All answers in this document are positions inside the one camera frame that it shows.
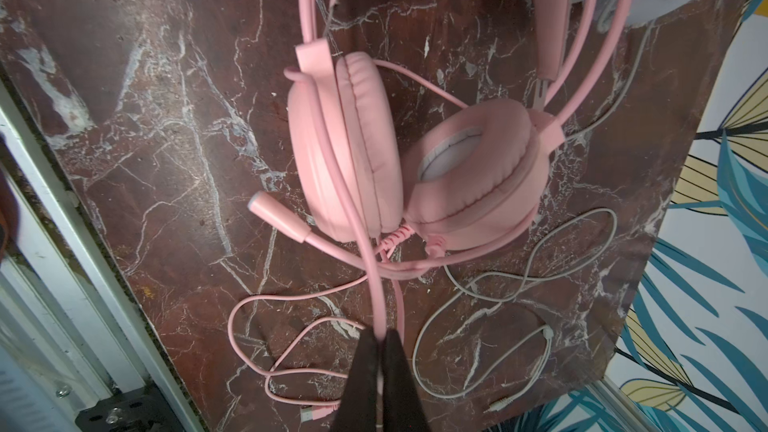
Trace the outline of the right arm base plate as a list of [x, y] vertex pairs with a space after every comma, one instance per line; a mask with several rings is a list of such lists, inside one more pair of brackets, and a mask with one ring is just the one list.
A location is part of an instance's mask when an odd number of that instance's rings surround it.
[[155, 385], [114, 395], [81, 411], [75, 425], [83, 432], [182, 432], [184, 430]]

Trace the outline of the pink headphones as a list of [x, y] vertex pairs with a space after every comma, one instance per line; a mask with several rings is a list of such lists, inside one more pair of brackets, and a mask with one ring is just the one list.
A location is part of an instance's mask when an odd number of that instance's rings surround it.
[[308, 224], [265, 192], [252, 213], [370, 275], [417, 277], [513, 241], [531, 224], [549, 177], [550, 154], [607, 65], [632, 0], [618, 0], [603, 46], [578, 90], [557, 114], [546, 108], [578, 56], [565, 38], [570, 0], [534, 0], [539, 97], [508, 98], [457, 112], [400, 154], [380, 76], [386, 67], [358, 52], [333, 58], [319, 35], [315, 0], [298, 0], [302, 41], [288, 115]]

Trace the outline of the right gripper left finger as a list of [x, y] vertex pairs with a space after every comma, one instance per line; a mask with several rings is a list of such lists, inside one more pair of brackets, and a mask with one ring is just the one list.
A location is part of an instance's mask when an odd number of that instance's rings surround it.
[[364, 329], [330, 431], [376, 430], [378, 372], [379, 342], [371, 329]]

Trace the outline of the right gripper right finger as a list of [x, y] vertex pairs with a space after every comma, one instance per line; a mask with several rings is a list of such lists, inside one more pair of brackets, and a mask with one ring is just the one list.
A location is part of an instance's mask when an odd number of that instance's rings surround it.
[[382, 349], [383, 430], [429, 432], [426, 414], [399, 333], [387, 331]]

